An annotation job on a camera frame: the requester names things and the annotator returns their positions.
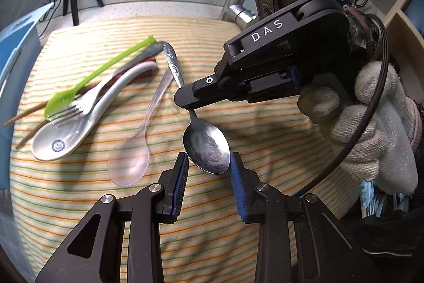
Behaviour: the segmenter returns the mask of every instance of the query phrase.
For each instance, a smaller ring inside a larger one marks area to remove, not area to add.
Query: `green spoon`
[[[131,53],[134,53],[140,48],[147,45],[151,45],[152,43],[155,43],[155,42],[156,42],[156,39],[153,36],[149,36],[146,40],[138,43],[137,45],[131,48],[128,48],[126,51],[122,52],[121,54],[117,55],[115,58],[103,64],[100,68],[94,71],[90,76],[87,76],[86,78],[84,78],[80,83],[78,83],[72,89],[64,90],[62,92],[58,92],[54,94],[53,97],[49,100],[49,102],[47,102],[47,105],[44,109],[44,118],[46,120],[49,120],[49,116],[51,114],[69,105],[75,99],[75,95],[77,94],[77,92],[81,88],[84,88],[88,82],[90,82],[93,78],[100,75],[103,71],[107,70],[109,67],[116,64],[118,61],[124,59],[127,55],[130,55]]]

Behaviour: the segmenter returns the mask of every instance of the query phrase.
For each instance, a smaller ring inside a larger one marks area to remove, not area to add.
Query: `gloved hand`
[[[302,88],[299,110],[319,124],[335,154],[349,141],[370,102],[381,62],[368,63],[358,74],[355,94],[363,103],[341,107],[339,95],[327,86],[310,84]],[[377,110],[358,143],[341,163],[354,177],[375,180],[388,194],[411,193],[418,183],[413,150],[421,141],[422,122],[412,99],[403,90],[394,68],[389,66]]]

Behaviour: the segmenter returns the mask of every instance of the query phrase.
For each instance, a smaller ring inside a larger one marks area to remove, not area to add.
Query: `striped tablecloth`
[[[150,34],[172,44],[186,82],[193,82],[212,73],[224,42],[238,32],[231,23],[170,17],[119,19],[53,32],[31,72],[19,110],[75,86],[96,67]],[[173,103],[177,89],[173,82],[148,124],[151,162],[147,174],[131,188],[117,187],[109,180],[110,150],[139,126],[167,68],[163,54],[157,61],[158,74],[124,88],[69,157],[39,162],[29,144],[12,150],[14,217],[36,273],[102,195],[135,194],[172,168],[177,153],[183,151],[182,134],[189,117]],[[240,152],[245,166],[254,169],[262,181],[293,194],[332,157],[329,144],[299,112],[296,101],[297,97],[252,105],[222,101],[199,109],[198,116],[224,132],[230,148]],[[17,122],[13,144],[41,120],[39,111]],[[358,186],[348,173],[337,169],[314,192],[341,217],[357,199]],[[173,225],[161,225],[160,231],[166,282],[253,282],[258,225],[245,225],[238,217],[227,173],[213,176],[190,165],[181,216]],[[128,235],[129,224],[122,251],[122,281],[126,281]],[[290,238],[293,244],[293,230]]]

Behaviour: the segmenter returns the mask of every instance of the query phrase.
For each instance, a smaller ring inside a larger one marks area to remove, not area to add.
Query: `metal spoon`
[[[178,87],[183,87],[185,84],[174,49],[166,43],[163,51]],[[194,110],[190,109],[189,114],[190,124],[183,135],[183,146],[188,157],[205,172],[225,173],[230,166],[230,147],[224,134],[216,126],[199,120]]]

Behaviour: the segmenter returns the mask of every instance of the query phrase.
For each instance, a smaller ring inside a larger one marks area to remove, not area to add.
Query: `clear plastic spoon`
[[[120,187],[128,187],[139,181],[145,174],[150,160],[146,141],[146,128],[150,116],[156,108],[163,93],[173,80],[172,72],[167,69],[153,95],[143,122],[131,137],[119,142],[113,148],[108,162],[109,178]]]

